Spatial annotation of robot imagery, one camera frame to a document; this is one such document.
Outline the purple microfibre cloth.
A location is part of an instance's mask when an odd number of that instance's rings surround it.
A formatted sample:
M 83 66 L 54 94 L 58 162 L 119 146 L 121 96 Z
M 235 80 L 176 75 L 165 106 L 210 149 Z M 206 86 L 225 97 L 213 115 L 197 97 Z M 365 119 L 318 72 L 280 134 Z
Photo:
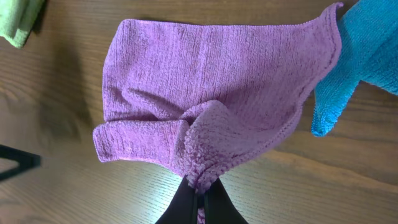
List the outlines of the purple microfibre cloth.
M 207 191 L 294 132 L 340 56 L 340 7 L 276 26 L 123 20 L 104 61 L 98 159 L 158 164 Z

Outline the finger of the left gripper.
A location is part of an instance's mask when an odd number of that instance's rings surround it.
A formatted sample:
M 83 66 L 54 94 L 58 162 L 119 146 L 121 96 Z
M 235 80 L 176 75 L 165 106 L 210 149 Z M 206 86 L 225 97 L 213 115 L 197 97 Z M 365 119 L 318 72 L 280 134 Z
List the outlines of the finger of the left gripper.
M 15 177 L 23 172 L 39 167 L 41 156 L 12 147 L 1 145 L 1 159 L 17 162 L 17 167 L 8 169 L 1 173 L 1 181 Z

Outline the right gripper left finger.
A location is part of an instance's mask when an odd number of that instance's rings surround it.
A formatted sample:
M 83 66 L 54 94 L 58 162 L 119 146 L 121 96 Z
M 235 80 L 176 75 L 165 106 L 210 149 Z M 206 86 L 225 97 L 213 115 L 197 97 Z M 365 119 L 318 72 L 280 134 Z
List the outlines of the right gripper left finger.
M 198 195 L 184 176 L 170 205 L 155 224 L 197 224 Z

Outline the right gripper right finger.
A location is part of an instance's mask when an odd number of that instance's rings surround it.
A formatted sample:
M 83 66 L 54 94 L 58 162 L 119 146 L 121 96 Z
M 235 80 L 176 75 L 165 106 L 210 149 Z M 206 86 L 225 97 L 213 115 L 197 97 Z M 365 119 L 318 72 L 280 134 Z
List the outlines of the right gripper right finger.
M 233 205 L 220 179 L 205 192 L 204 209 L 206 224 L 248 224 Z

